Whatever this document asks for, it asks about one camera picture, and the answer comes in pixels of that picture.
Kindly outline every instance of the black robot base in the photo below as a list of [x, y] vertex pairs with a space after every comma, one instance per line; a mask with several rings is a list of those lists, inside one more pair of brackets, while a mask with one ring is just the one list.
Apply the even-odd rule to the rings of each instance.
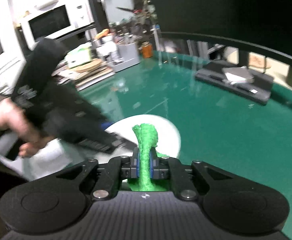
[[95, 159], [20, 185], [0, 200], [2, 240], [287, 240], [289, 204], [278, 191], [205, 162], [150, 153], [169, 191], [121, 190], [139, 176], [132, 157]]

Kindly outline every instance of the blue object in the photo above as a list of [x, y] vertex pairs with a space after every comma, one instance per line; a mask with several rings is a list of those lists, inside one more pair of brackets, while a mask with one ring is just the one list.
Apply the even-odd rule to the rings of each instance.
[[141, 158], [141, 152], [138, 151], [138, 158], [137, 158], [137, 168], [136, 168], [136, 176], [139, 178], [139, 161]]
[[104, 122], [101, 123], [101, 129], [106, 130], [108, 127], [110, 127], [113, 123], [112, 122]]
[[150, 178], [153, 178], [153, 155], [151, 153], [151, 150], [149, 152], [149, 164], [150, 164]]

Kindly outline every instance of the stack of books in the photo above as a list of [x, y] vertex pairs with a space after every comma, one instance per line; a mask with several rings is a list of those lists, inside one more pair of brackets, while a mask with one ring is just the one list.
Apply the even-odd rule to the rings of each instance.
[[72, 80], [77, 90], [80, 91], [114, 75], [115, 72], [101, 59], [93, 59], [87, 64], [74, 68], [68, 68], [67, 65], [63, 65], [53, 74], [59, 77], [59, 84]]

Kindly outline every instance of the black handle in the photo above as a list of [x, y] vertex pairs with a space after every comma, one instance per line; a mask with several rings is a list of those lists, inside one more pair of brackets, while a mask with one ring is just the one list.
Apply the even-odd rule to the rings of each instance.
[[14, 161], [18, 156], [19, 147], [24, 143], [15, 132], [7, 130], [0, 137], [0, 155]]

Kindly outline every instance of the white cabinet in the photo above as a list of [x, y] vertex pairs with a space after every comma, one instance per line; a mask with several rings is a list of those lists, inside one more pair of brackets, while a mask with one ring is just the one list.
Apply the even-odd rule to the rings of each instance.
[[0, 88], [15, 86], [25, 58], [19, 45], [8, 0], [0, 0]]

